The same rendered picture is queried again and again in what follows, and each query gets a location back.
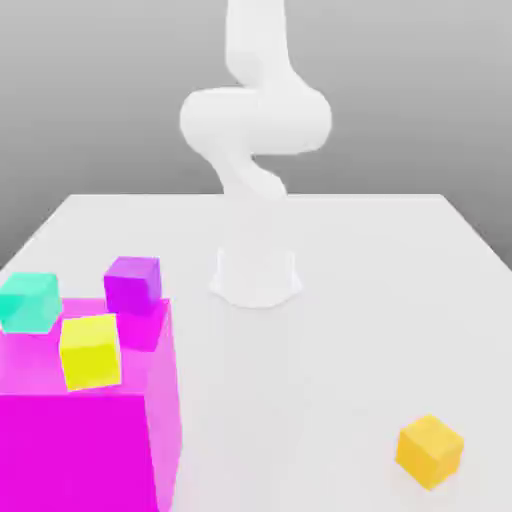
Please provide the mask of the small teal cube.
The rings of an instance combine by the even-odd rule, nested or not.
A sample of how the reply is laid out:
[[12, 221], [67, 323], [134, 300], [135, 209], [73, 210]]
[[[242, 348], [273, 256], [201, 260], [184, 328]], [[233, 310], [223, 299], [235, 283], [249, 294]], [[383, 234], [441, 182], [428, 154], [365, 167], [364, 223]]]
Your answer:
[[55, 274], [14, 272], [0, 286], [0, 327], [8, 334], [47, 334], [62, 312]]

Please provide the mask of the small orange cube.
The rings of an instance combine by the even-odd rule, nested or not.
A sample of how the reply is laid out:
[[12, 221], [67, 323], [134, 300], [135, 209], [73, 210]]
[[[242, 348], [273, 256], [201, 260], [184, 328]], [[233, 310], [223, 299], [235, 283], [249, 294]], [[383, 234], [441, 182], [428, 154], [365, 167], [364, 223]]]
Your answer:
[[425, 415], [399, 433], [395, 461], [423, 488], [432, 490], [454, 474], [464, 439], [433, 415]]

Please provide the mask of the large magenta box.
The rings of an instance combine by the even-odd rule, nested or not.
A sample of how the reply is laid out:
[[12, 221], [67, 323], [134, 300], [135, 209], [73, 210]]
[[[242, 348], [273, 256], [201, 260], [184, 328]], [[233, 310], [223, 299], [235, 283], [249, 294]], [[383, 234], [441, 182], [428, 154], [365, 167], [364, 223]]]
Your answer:
[[74, 392], [59, 325], [0, 330], [0, 512], [170, 512], [182, 448], [171, 304], [121, 326], [121, 384]]

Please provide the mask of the small purple cube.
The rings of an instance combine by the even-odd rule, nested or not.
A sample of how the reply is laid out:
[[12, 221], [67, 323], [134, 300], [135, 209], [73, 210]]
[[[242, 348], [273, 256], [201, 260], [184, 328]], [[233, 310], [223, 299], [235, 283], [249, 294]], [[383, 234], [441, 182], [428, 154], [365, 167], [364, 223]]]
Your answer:
[[105, 272], [107, 309], [112, 313], [150, 314], [162, 297], [160, 260], [119, 256]]

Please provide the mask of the small yellow cube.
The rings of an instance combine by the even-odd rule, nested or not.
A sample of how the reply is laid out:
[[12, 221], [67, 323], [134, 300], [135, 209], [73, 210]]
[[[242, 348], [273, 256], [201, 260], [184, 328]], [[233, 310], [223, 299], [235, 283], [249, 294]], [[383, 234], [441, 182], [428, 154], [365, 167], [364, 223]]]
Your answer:
[[116, 316], [64, 319], [59, 355], [68, 391], [120, 385], [122, 363]]

